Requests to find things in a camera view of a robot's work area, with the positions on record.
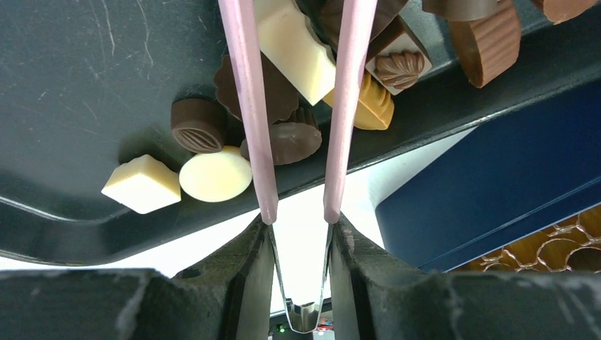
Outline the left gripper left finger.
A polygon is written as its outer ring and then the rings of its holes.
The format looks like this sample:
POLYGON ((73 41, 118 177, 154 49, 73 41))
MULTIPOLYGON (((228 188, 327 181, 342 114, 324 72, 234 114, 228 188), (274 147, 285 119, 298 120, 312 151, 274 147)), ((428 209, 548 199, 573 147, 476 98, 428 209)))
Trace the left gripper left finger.
POLYGON ((266 339, 274 256, 260 217, 168 278, 147 268, 1 272, 2 339, 266 339))

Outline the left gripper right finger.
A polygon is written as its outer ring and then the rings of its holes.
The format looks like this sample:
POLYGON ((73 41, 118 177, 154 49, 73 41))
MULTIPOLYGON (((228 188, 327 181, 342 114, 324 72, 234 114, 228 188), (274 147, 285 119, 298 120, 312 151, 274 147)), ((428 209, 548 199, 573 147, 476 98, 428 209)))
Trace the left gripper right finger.
POLYGON ((593 273, 424 272, 330 226, 337 339, 599 339, 593 273))

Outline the blue chocolate box with insert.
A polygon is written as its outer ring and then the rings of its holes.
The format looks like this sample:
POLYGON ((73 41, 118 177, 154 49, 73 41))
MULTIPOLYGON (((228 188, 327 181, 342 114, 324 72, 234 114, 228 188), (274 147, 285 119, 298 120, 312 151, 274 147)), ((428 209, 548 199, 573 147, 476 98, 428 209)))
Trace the blue chocolate box with insert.
POLYGON ((600 202, 600 83, 485 123, 376 207, 386 251, 448 271, 600 202))

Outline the black chocolate tray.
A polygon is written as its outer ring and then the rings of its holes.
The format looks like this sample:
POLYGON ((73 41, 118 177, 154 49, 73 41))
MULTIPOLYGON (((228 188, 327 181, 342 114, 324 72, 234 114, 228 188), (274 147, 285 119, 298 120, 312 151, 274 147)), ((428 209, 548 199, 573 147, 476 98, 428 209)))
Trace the black chocolate tray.
MULTIPOLYGON (((443 22, 411 1, 403 18, 434 70, 395 97, 383 132, 356 131, 358 171, 600 78, 600 7, 553 25, 516 1, 519 57, 482 89, 454 57, 443 22)), ((171 105, 214 98, 227 51, 216 1, 1 2, 1 255, 59 266, 108 264, 257 207, 180 203, 146 215, 107 198, 113 170, 149 154, 177 170, 189 153, 171 105)))

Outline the pink tongs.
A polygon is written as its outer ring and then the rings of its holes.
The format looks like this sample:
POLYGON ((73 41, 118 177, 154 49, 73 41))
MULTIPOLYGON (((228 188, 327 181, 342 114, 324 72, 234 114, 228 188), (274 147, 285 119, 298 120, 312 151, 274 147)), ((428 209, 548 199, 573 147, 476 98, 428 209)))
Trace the pink tongs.
MULTIPOLYGON (((264 78, 253 3, 219 1, 218 5, 247 137, 254 189, 262 222, 269 228, 273 253, 277 257, 273 225, 276 222, 279 197, 269 141, 264 78)), ((332 229, 341 217, 354 116, 376 7, 376 1, 345 1, 343 5, 342 37, 336 65, 336 94, 323 196, 324 219, 329 227, 322 265, 322 282, 326 281, 329 266, 332 229)))

